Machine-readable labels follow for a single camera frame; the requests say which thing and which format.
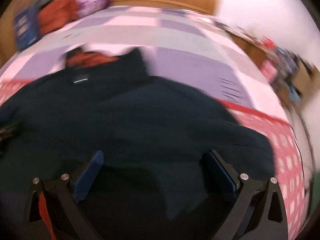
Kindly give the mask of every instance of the dark garment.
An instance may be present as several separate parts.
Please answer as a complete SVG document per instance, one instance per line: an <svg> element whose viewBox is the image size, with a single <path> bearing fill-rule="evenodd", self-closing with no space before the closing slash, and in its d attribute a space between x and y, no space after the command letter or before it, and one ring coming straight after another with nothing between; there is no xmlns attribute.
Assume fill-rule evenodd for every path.
<svg viewBox="0 0 320 240"><path fill-rule="evenodd" d="M96 150L105 163L79 205L104 239L207 239L230 208L199 163L210 149L274 176L266 137L197 89L148 76L138 49L119 58L40 78L0 107L1 122L26 127L0 159L1 227L20 233L32 178L58 179Z"/></svg>

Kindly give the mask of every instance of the metal screw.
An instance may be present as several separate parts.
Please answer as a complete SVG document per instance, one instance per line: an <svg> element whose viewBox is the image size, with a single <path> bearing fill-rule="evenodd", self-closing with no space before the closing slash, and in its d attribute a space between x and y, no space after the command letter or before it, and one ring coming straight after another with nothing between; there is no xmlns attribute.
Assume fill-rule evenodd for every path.
<svg viewBox="0 0 320 240"><path fill-rule="evenodd" d="M66 174L66 173L65 173L65 174L63 174L63 175L61 176L61 179L62 179L62 180L67 180L67 179L69 179L69 177L70 177L69 174Z"/></svg>
<svg viewBox="0 0 320 240"><path fill-rule="evenodd" d="M277 182L278 182L277 179L276 179L276 178L273 178L273 177L272 177L270 180L271 180L271 182L272 182L273 184L277 184Z"/></svg>
<svg viewBox="0 0 320 240"><path fill-rule="evenodd" d="M242 173L240 175L240 178L243 179L243 180L247 180L247 179L249 179L249 176L247 174L245 174L245 173Z"/></svg>
<svg viewBox="0 0 320 240"><path fill-rule="evenodd" d="M39 183L39 181L40 181L40 179L39 179L39 178L34 178L34 179L32 180L32 183L33 183L33 184L38 184L38 183Z"/></svg>

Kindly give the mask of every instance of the bed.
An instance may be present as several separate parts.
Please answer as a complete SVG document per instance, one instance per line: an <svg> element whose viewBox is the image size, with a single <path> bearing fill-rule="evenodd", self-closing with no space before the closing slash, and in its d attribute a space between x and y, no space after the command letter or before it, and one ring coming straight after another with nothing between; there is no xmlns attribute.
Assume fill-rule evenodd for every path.
<svg viewBox="0 0 320 240"><path fill-rule="evenodd" d="M217 1L114 0L110 8L69 23L15 54L0 69L0 82L34 80L56 72L64 67L64 54L80 45L108 56L141 47L150 74L221 100L244 126L270 139L289 239L294 239L304 216L302 165L295 139L266 79L230 36L213 25Z"/></svg>

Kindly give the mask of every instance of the white and purple object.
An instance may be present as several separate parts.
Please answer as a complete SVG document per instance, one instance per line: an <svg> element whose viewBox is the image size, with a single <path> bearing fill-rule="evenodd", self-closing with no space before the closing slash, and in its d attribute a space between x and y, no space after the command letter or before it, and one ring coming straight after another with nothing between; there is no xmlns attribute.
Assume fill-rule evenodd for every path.
<svg viewBox="0 0 320 240"><path fill-rule="evenodd" d="M77 0L80 10L77 12L79 18L83 18L95 12L106 9L112 0Z"/></svg>

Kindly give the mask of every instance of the purple and pink bedspread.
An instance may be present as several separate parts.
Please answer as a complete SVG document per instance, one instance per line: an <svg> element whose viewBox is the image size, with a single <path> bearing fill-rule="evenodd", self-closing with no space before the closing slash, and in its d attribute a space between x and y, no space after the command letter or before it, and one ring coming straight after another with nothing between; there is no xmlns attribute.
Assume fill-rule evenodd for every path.
<svg viewBox="0 0 320 240"><path fill-rule="evenodd" d="M141 47L150 74L188 84L211 97L288 122L277 96L255 64L228 34L215 28L211 20L210 16L185 10L111 7L49 33L14 55L0 69L0 82L34 80L58 71L63 67L64 54L80 45L108 56ZM291 145L287 140L293 138L292 132L286 132L289 133L285 135L286 143L282 137L278 138L278 133L269 137L274 149L279 144L284 148ZM293 216L291 207L303 210L304 195L293 196L297 191L291 191L293 184L297 190L303 182L298 176L292 177L296 174L291 170L298 153L295 147L290 150L286 155L279 149L274 152L276 167L284 167L277 169L278 175L283 169L288 172L280 181L288 208L289 239L292 239L301 226L302 211ZM302 170L300 162L296 166Z"/></svg>

